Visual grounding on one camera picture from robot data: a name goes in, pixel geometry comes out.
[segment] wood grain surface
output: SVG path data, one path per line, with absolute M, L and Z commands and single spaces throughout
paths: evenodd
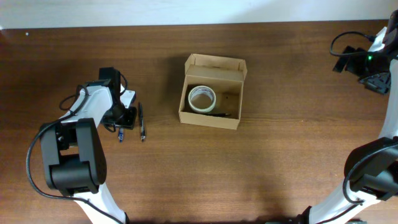
M 348 154 L 377 138 L 388 96 L 331 71 L 340 32 L 376 34 L 387 21 L 2 30 L 0 222 L 89 223 L 73 202 L 37 194 L 25 157 L 60 100 L 114 66 L 137 91 L 147 141 L 100 126 L 106 183 L 131 220 L 221 222 L 295 217 L 343 180 Z M 346 45 L 368 48 L 360 37 Z M 184 63 L 191 53 L 246 59 L 237 131 L 180 124 Z M 46 192 L 39 144 L 32 173 Z M 398 200 L 365 209 L 369 223 L 396 223 Z

